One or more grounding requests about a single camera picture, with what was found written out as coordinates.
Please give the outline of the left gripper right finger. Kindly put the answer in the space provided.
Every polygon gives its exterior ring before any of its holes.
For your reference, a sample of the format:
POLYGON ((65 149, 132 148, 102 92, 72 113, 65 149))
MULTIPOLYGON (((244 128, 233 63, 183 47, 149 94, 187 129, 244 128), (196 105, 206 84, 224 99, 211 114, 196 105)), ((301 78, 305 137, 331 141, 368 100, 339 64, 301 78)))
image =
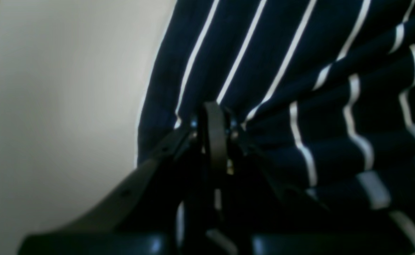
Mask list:
POLYGON ((226 219, 252 233, 327 232, 335 218, 278 169, 225 108, 234 174, 225 191, 226 219))

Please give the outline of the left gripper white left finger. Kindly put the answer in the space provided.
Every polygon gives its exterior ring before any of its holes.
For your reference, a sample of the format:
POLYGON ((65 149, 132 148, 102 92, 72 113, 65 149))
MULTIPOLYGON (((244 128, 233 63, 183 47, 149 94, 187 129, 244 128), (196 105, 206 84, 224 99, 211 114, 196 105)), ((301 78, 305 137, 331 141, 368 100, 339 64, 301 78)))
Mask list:
POLYGON ((184 157, 197 153, 197 131, 180 128, 167 135, 139 165, 88 213, 62 228, 63 233, 102 233, 123 228, 129 219, 145 223, 152 213, 174 212, 188 172, 184 157))

